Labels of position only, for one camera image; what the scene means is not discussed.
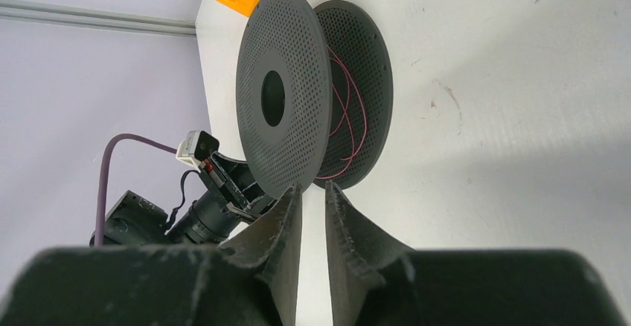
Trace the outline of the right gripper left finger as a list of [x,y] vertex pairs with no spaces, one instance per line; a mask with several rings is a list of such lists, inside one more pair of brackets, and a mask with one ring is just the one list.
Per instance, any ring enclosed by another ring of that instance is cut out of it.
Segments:
[[3,325],[293,325],[302,189],[220,246],[55,248],[1,301]]

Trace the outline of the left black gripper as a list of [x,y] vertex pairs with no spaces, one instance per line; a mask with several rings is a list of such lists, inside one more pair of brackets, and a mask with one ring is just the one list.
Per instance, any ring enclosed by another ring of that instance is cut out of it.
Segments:
[[241,222],[253,223],[276,203],[255,181],[247,162],[217,151],[202,160],[199,177],[221,212]]

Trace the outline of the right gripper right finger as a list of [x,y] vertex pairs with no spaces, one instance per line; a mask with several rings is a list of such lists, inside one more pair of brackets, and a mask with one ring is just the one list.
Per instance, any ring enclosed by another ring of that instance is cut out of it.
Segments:
[[335,325],[624,325],[602,278],[562,249],[416,250],[325,185]]

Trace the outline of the black cable spool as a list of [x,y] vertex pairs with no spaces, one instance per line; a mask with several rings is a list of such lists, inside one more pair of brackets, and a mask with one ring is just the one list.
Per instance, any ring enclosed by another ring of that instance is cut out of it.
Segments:
[[385,146],[393,99],[385,40],[361,7],[257,3],[240,43],[236,108],[246,161],[268,195],[361,182]]

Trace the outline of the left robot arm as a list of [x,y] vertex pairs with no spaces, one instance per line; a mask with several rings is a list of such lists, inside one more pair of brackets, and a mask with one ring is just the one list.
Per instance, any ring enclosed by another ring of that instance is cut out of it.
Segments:
[[260,219],[276,203],[254,180],[245,161],[221,153],[208,154],[193,174],[206,190],[193,201],[182,199],[166,212],[148,199],[126,191],[108,212],[97,217],[90,240],[95,246],[151,244],[221,244],[241,224]]

